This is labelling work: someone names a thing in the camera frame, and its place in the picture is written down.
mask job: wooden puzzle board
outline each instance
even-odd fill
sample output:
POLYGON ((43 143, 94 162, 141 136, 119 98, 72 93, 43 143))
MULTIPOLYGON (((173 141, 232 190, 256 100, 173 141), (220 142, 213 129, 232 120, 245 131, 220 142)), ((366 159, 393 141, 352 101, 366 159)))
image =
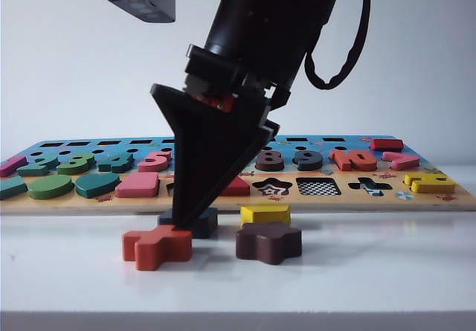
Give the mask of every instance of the wooden puzzle board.
MULTIPOLYGON (((445 193, 413 193, 403 183, 407 173, 441 173, 423 157, 416 168, 395 171, 390 162, 382 161, 382 152, 369 150, 374 138, 393 138, 386 135, 278 135, 268 144, 267 149, 281 153, 285 168, 278 172, 264 172, 255 167, 252 161, 240 174, 241 179, 250 184, 249 196, 220 196, 213 206, 221 211, 239 211, 241 205, 285 203, 292 206, 293 211, 476 211, 476 199, 457 184, 451 195, 445 193), (367 150, 378 160, 377 170, 364 172, 358 170, 340 171, 334 161, 329 160, 332 150, 367 150), (299 171, 292 159, 297 151, 313 150, 322 154, 324 165, 316 171, 299 171), (268 178, 278 179, 291 184, 289 188, 264 186, 260 182, 268 178), (369 178, 378 184, 387 184, 390 189, 380 190, 379 196, 372 196, 363 189, 353 189, 359 178, 369 178)), ((152 138, 114 138, 84 139, 74 141, 43 141, 29 147, 17 155, 25 155, 29 162, 41 155, 57 155, 60 163, 66 163, 76 153, 92 152, 96 161, 101 162, 123 152, 134 155, 132 169, 120 175, 126 176, 137 171, 138 163, 147 154, 154 151, 171 151, 174 141, 171 137, 152 138)), ((415 154, 405 145, 403 153, 415 154)), ((81 214, 137 214, 159 213, 171 208, 174 160, 169 167, 159 173, 160 186, 158 195, 147 198, 118 198, 115 192, 87 199, 75 190, 63 196, 38 200, 21 193, 1 201, 1 214, 4 215, 81 215, 81 214)), ((84 173, 97 173, 97 166, 84 173)), ((72 176, 73 182, 81 175, 72 176)), ((29 185, 40 177, 24 177, 29 185)))

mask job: white wall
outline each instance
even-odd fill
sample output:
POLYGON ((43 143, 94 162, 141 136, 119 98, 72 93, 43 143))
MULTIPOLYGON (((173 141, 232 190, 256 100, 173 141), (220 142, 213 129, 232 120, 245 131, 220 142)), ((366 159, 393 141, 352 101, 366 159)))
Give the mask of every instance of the white wall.
MULTIPOLYGON (((219 0, 177 0, 151 25, 105 0, 1 0, 1 159, 48 139, 169 135, 152 83, 182 87, 219 0)), ((336 74, 361 0, 337 0, 315 53, 336 74)), ((436 164, 476 163, 476 0, 373 0, 367 44, 337 89, 301 70, 271 114, 285 134, 389 134, 436 164)))

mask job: rectangular cutout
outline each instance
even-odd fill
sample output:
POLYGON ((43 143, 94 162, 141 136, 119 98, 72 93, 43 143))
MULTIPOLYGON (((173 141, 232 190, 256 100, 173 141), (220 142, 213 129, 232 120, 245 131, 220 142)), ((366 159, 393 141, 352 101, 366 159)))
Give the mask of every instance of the rectangular cutout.
POLYGON ((324 141, 345 141, 344 138, 322 138, 324 141))
POLYGON ((71 143, 67 144, 67 147, 84 147, 89 144, 89 141, 72 141, 71 143))
POLYGON ((309 141, 307 138, 286 138, 286 141, 309 141))
POLYGON ((152 140, 133 140, 129 144, 150 144, 152 140))
POLYGON ((120 143, 120 140, 109 140, 109 141, 100 141, 97 145, 117 145, 120 143))
POLYGON ((60 147, 62 143, 44 143, 40 147, 60 147))

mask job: puzzle piece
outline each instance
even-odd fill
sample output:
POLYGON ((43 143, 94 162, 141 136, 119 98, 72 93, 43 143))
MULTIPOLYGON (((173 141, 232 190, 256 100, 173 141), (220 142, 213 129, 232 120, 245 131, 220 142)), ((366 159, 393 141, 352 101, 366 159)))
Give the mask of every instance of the puzzle piece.
POLYGON ((456 183, 442 173, 408 173, 404 183, 415 193, 453 193, 456 183))
POLYGON ((91 153, 76 154, 71 157, 67 164, 61 164, 57 167, 58 175, 77 175, 85 173, 96 162, 91 153))
POLYGON ((32 199, 54 199, 74 188, 71 177, 67 175, 49 175, 37 178, 28 186, 32 199))
POLYGON ((250 185, 240 177, 234 180, 220 193, 220 196, 249 196, 250 185))
POLYGON ((28 162, 26 156, 13 156, 12 158, 9 158, 8 160, 6 160, 6 162, 0 165, 0 176, 10 176, 16 171, 16 169, 26 165, 27 163, 28 162))
POLYGON ((116 186, 117 197, 154 197, 158 195, 160 180, 158 174, 131 173, 116 186))
POLYGON ((237 232, 237 258, 277 265, 302 254, 300 229, 283 222, 246 223, 237 232))
POLYGON ((8 199, 28 190, 20 176, 0 181, 0 199, 8 199))
POLYGON ((139 162, 138 171, 142 172, 159 172, 169 167, 171 159, 170 151, 154 151, 147 154, 144 161, 139 162))
POLYGON ((192 232, 159 225, 151 231, 130 231, 122 236, 125 261, 137 270, 156 270, 163 262, 186 262, 192 257, 192 232))
POLYGON ((411 154, 402 154, 400 152, 385 151, 382 154, 383 161, 392 161, 390 168, 401 171, 419 166, 419 156, 411 154))
POLYGON ((314 171, 322 167, 322 155, 313 150, 301 150, 295 152, 295 157, 292 159, 294 164, 297 164, 299 171, 314 171))
POLYGON ((255 167, 261 171, 281 171, 284 169, 284 160, 276 150, 263 150, 256 159, 255 167))
POLYGON ((90 199, 114 191, 118 184, 120 179, 117 173, 91 173, 77 178, 76 192, 90 199))
POLYGON ((370 148, 375 151, 402 151, 403 141, 400 139, 372 139, 370 148))
POLYGON ((123 152, 97 163, 97 170, 100 172, 125 173, 131 170, 133 162, 134 155, 130 152, 123 152))
MULTIPOLYGON (((172 210, 163 212, 157 217, 158 225, 172 225, 172 210)), ((206 240, 218 227, 218 209, 209 207, 190 226, 192 238, 206 240)))
POLYGON ((332 150, 329 158, 334 160, 340 171, 351 171, 352 168, 360 171, 377 170, 377 159, 369 151, 350 150, 332 150))
POLYGON ((55 155, 44 155, 34 158, 33 162, 26 166, 19 167, 16 172, 19 176, 43 176, 47 175, 50 170, 58 166, 60 162, 55 155))
POLYGON ((274 203, 272 205, 242 206, 239 209, 241 224, 264 222, 291 222, 291 213, 288 205, 274 203))

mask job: orange puzzle piece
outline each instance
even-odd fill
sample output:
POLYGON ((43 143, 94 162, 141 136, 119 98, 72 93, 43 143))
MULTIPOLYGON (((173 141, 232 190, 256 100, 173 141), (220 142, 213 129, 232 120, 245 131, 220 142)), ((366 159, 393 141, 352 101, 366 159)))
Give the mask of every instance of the orange puzzle piece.
POLYGON ((122 236, 125 261, 137 270, 156 270, 163 262, 186 262, 192 257, 192 232, 158 225, 151 231, 130 231, 122 236))
POLYGON ((344 152, 333 150, 330 152, 329 158, 335 161, 340 171, 351 171, 352 168, 360 171, 377 170, 377 159, 369 151, 350 150, 344 152))

